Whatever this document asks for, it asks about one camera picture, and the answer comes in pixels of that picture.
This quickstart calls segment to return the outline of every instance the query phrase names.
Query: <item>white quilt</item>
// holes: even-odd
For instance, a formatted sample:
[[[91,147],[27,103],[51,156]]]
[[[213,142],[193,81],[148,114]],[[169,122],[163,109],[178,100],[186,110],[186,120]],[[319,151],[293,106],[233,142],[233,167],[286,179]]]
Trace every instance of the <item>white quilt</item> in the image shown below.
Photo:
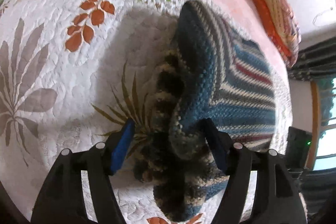
[[[118,110],[119,100],[126,107],[123,88],[132,104],[138,102],[141,111],[144,105],[144,115],[150,115],[155,68],[186,1],[1,0],[0,180],[27,219],[62,149],[87,150],[121,128],[108,106]],[[249,37],[212,0],[201,1]],[[271,65],[282,62],[280,56],[266,58]],[[272,66],[271,72],[277,106],[272,147],[284,153],[292,123],[290,95]],[[134,179],[132,161],[111,178],[126,222],[166,219],[152,185]],[[255,179],[253,174],[244,216],[253,204]],[[95,220],[85,173],[83,186],[88,216]],[[199,221],[211,222],[221,196],[204,204]]]

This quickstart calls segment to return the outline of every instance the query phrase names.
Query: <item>silver screw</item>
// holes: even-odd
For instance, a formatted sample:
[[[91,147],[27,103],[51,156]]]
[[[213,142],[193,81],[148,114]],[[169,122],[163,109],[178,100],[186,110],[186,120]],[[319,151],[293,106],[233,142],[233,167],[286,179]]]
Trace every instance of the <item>silver screw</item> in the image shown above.
[[[105,147],[105,143],[104,142],[99,142],[96,144],[96,148],[98,149],[103,149]]]
[[[241,143],[234,143],[233,147],[236,148],[236,149],[238,149],[238,150],[240,150],[240,149],[243,148],[243,145]]]
[[[66,156],[66,155],[68,155],[69,153],[70,153],[70,149],[68,149],[68,148],[63,149],[63,150],[61,151],[61,154],[62,154],[63,156]]]
[[[274,149],[270,149],[268,151],[268,153],[271,155],[271,156],[276,156],[278,154],[278,152],[276,152]]]

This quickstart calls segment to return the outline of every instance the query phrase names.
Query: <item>window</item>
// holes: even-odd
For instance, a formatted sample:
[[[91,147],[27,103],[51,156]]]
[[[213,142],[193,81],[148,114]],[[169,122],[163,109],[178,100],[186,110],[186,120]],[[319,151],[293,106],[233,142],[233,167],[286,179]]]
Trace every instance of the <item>window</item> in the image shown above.
[[[314,170],[336,167],[336,78],[317,82],[320,95],[321,131]]]

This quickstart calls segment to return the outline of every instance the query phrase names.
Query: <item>bed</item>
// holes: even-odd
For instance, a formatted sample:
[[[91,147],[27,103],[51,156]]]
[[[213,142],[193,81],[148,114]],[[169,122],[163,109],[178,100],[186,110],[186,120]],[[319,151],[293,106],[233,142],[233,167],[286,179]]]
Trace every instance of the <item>bed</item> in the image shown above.
[[[137,101],[150,108],[153,72],[186,1],[1,0],[0,180],[28,220],[41,185],[64,148],[87,150],[105,140],[106,133],[120,129],[105,113],[111,114],[108,106],[114,107],[117,100],[124,104],[124,87],[131,93],[136,82]],[[242,36],[256,41],[268,60],[276,99],[271,147],[285,153],[292,124],[287,72],[252,1],[201,1]],[[99,12],[92,12],[95,7]],[[77,27],[78,22],[85,22],[85,27]],[[126,222],[166,219],[154,202],[153,185],[134,178],[133,161],[130,157],[111,177]],[[95,220],[84,172],[82,181],[88,217]],[[255,183],[252,173],[243,218],[251,211]],[[222,194],[203,205],[199,221],[211,223]]]

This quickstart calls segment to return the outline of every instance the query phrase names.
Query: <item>pink bed sheet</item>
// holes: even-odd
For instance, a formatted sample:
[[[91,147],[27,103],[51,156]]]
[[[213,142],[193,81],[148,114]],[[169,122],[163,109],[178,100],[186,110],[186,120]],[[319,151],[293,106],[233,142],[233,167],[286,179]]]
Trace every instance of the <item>pink bed sheet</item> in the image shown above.
[[[257,9],[252,0],[213,0],[234,20],[244,27],[251,38],[258,43],[268,62],[273,66],[289,88],[286,66],[280,53],[266,35]]]

